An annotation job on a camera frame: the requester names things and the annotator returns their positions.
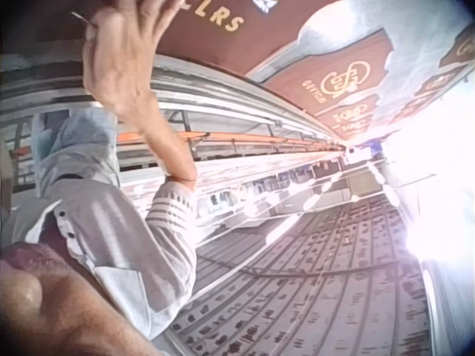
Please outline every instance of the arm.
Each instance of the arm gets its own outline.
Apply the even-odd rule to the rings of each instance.
[[[150,89],[158,42],[180,9],[178,0],[117,0],[92,19],[83,50],[84,85],[105,108],[140,133],[162,161],[168,180],[194,190],[188,146],[160,113]]]

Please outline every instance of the person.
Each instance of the person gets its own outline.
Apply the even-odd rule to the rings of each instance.
[[[116,0],[88,25],[86,90],[103,108],[33,121],[38,198],[1,254],[1,331],[22,355],[161,355],[151,343],[191,296],[197,170],[150,88],[180,1]],[[119,189],[117,120],[167,178],[145,220]]]

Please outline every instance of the blue jeans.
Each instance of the blue jeans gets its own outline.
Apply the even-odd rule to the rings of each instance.
[[[63,178],[120,185],[117,118],[103,108],[74,109],[33,118],[31,150],[36,195],[47,197]]]

